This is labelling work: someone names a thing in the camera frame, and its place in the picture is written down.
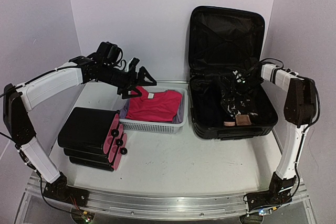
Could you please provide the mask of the small round pink tin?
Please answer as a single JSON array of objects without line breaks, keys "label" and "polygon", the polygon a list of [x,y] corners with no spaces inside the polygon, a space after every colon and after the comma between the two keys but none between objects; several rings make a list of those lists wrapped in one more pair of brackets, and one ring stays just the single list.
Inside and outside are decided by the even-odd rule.
[{"label": "small round pink tin", "polygon": [[232,126],[235,126],[235,125],[236,125],[235,121],[224,121],[224,126],[232,127]]}]

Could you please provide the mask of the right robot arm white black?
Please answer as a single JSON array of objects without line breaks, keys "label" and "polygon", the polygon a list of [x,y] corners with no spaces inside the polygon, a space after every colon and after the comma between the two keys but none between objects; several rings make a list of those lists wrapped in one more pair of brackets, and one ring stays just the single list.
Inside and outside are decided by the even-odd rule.
[{"label": "right robot arm white black", "polygon": [[300,160],[306,134],[320,115],[320,101],[315,82],[290,69],[271,63],[268,59],[246,71],[234,70],[230,87],[229,104],[225,109],[233,117],[235,126],[250,126],[252,119],[260,116],[253,112],[252,98],[247,92],[263,81],[269,81],[287,94],[284,117],[287,121],[285,148],[275,171],[281,180],[298,178],[297,166]]}]

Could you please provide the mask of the small red item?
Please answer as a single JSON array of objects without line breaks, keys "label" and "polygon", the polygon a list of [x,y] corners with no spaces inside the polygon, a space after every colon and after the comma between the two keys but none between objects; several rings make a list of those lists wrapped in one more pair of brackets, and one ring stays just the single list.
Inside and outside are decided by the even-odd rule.
[{"label": "small red item", "polygon": [[173,119],[182,101],[180,93],[172,90],[149,93],[143,87],[137,88],[142,96],[129,100],[126,119],[148,122],[168,122]]}]

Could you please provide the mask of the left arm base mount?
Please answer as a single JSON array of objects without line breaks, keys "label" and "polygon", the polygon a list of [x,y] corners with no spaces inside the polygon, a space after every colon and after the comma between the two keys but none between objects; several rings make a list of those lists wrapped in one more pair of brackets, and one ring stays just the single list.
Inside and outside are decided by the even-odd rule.
[{"label": "left arm base mount", "polygon": [[60,177],[54,182],[46,183],[43,189],[43,196],[59,202],[77,205],[78,207],[85,207],[88,202],[89,191],[69,186],[67,177],[60,172]]}]

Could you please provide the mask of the black white patterned garment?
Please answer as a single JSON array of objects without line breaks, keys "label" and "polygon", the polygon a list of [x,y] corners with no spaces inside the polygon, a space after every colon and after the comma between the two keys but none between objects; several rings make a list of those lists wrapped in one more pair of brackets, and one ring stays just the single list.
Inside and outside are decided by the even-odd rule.
[{"label": "black white patterned garment", "polygon": [[253,101],[248,93],[238,90],[238,84],[227,77],[219,77],[217,85],[220,90],[220,105],[231,117],[250,114],[254,111]]}]

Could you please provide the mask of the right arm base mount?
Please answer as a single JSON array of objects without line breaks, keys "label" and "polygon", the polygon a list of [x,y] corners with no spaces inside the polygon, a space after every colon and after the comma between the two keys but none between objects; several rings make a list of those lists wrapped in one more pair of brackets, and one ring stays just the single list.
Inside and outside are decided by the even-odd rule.
[{"label": "right arm base mount", "polygon": [[274,172],[267,190],[247,193],[245,195],[248,211],[252,212],[269,207],[278,207],[291,202],[293,197],[291,190],[296,180],[296,175],[292,178],[282,179]]}]

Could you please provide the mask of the black ribbed hard suitcase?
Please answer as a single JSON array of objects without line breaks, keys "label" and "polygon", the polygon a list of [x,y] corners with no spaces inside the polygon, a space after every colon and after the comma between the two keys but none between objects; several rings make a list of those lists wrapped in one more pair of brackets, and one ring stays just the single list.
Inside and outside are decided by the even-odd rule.
[{"label": "black ribbed hard suitcase", "polygon": [[205,140],[240,140],[269,134],[278,115],[262,84],[249,93],[260,121],[250,126],[224,126],[234,121],[221,107],[219,77],[233,79],[234,70],[246,71],[260,62],[265,20],[255,12],[198,6],[190,17],[188,65],[192,126]]}]

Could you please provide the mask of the purple shirt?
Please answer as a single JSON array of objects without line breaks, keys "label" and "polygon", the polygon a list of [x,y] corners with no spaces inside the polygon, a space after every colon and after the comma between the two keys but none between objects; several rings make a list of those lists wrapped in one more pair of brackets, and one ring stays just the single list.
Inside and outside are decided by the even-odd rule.
[{"label": "purple shirt", "polygon": [[[120,109],[120,113],[119,113],[119,117],[121,119],[125,119],[128,110],[129,110],[129,106],[130,106],[130,102],[127,101],[124,106]],[[173,119],[171,121],[168,121],[168,123],[173,123],[173,124],[180,124],[183,122],[183,104],[179,105],[179,108],[177,110],[176,115],[173,117]]]}]

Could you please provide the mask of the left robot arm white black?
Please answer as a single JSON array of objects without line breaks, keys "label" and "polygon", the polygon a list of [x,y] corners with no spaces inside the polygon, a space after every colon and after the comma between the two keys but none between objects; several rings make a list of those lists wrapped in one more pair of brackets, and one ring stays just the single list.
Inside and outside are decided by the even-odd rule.
[{"label": "left robot arm white black", "polygon": [[61,172],[40,142],[41,128],[37,126],[37,120],[32,119],[34,110],[64,91],[93,81],[116,87],[117,94],[123,99],[134,97],[131,91],[140,96],[139,87],[155,86],[157,81],[145,67],[138,68],[138,63],[138,58],[132,58],[122,70],[115,63],[78,56],[28,81],[8,83],[4,87],[1,98],[3,121],[8,131],[6,136],[28,159],[28,165],[51,183],[49,191],[57,200],[66,201],[70,197],[70,189],[57,181]]}]

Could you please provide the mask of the black pink small suitcase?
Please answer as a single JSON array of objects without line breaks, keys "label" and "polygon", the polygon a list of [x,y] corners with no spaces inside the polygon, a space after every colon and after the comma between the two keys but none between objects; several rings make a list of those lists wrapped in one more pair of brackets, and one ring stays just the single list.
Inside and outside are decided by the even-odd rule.
[{"label": "black pink small suitcase", "polygon": [[82,107],[72,110],[57,139],[71,163],[112,172],[128,153],[127,140],[119,110]]}]

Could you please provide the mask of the white perforated plastic basket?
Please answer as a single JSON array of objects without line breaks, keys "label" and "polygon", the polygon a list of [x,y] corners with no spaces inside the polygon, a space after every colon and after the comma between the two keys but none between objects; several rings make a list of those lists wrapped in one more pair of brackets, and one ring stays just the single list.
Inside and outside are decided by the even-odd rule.
[{"label": "white perforated plastic basket", "polygon": [[139,120],[130,120],[120,118],[120,122],[124,125],[126,130],[144,131],[144,132],[154,132],[154,133],[165,133],[165,134],[176,134],[180,128],[182,128],[187,121],[188,114],[188,92],[185,88],[181,87],[168,87],[159,85],[157,87],[145,87],[149,93],[158,93],[164,91],[176,91],[182,95],[181,101],[181,123],[172,122],[148,122]]}]

